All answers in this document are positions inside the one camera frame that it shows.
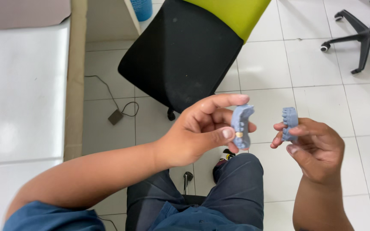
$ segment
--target black cable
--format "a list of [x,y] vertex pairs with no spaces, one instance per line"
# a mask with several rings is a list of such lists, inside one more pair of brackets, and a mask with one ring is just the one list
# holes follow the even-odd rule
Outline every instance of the black cable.
[[99,218],[99,219],[101,219],[101,220],[104,220],[104,221],[109,221],[109,222],[111,222],[111,223],[113,224],[113,227],[115,228],[115,230],[116,230],[116,231],[118,231],[118,229],[116,228],[116,226],[115,226],[115,224],[113,223],[113,221],[111,221],[111,220],[107,220],[107,219],[104,219],[104,218],[100,218],[99,216],[98,216],[98,218]]
[[[104,82],[104,81],[103,81],[99,76],[97,76],[97,75],[89,75],[89,76],[86,76],[86,75],[85,75],[84,77],[97,77],[97,78],[98,78],[102,83],[104,83],[104,84],[106,85],[106,88],[108,88],[108,92],[109,92],[110,97],[112,98],[113,102],[115,103],[116,108],[119,110],[118,104],[116,103],[115,99],[113,98],[112,93],[110,92],[109,86],[108,86],[108,84],[106,84],[106,82]],[[136,112],[135,112],[135,114],[134,114],[134,115],[128,115],[128,114],[124,113],[125,108],[128,106],[128,104],[131,104],[131,103],[134,103],[134,104],[136,104],[136,105],[138,106],[138,109],[136,110]],[[129,102],[129,103],[127,103],[127,104],[125,105],[125,107],[124,107],[124,109],[122,109],[122,112],[121,112],[121,113],[122,113],[122,114],[124,114],[124,115],[127,115],[127,116],[134,117],[134,116],[136,116],[136,114],[138,114],[138,111],[139,111],[139,104],[138,104],[137,102],[132,101],[132,102]]]

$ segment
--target hand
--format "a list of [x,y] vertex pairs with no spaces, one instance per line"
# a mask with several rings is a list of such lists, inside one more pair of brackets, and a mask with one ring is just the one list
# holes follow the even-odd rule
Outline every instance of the hand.
[[[249,96],[220,94],[201,99],[182,112],[171,129],[156,141],[158,161],[167,168],[185,166],[198,160],[206,151],[228,145],[237,153],[232,140],[235,130],[229,125],[233,111],[224,107],[248,103]],[[249,132],[256,126],[249,123]]]
[[[282,129],[287,126],[278,123],[273,128],[278,132],[270,145],[277,148],[282,144]],[[340,179],[340,168],[345,150],[342,138],[331,127],[309,118],[299,118],[299,125],[289,133],[298,136],[297,141],[286,147],[296,160],[303,174],[315,183],[328,183]]]

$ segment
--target chair wheel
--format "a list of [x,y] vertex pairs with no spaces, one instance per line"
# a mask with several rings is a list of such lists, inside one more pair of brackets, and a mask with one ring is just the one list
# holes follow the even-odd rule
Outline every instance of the chair wheel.
[[331,48],[331,45],[329,43],[327,43],[327,42],[322,43],[321,51],[325,52],[325,51],[329,50],[329,48]]
[[343,18],[342,15],[340,15],[339,13],[335,14],[335,21],[339,21]]
[[174,121],[175,119],[176,119],[176,117],[175,117],[175,114],[174,113],[168,114],[168,120],[169,121]]
[[360,70],[355,69],[355,70],[352,70],[352,71],[351,71],[351,74],[357,74],[357,73],[360,73],[360,72],[361,72]]

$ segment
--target blue dental model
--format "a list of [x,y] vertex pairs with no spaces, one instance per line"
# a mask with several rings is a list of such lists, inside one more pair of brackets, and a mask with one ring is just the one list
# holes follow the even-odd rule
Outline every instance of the blue dental model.
[[298,139],[297,136],[291,135],[288,131],[289,129],[296,127],[298,125],[298,114],[294,107],[284,107],[282,109],[282,117],[284,118],[284,124],[288,125],[288,128],[282,130],[282,140],[283,141],[295,141]]
[[248,135],[249,116],[254,113],[254,106],[244,104],[237,106],[232,114],[231,127],[235,129],[234,144],[240,149],[249,148],[251,140]]

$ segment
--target white countertop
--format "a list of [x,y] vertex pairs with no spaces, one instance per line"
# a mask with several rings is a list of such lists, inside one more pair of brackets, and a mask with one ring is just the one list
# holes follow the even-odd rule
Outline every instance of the white countertop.
[[0,30],[0,229],[16,191],[63,160],[69,27]]

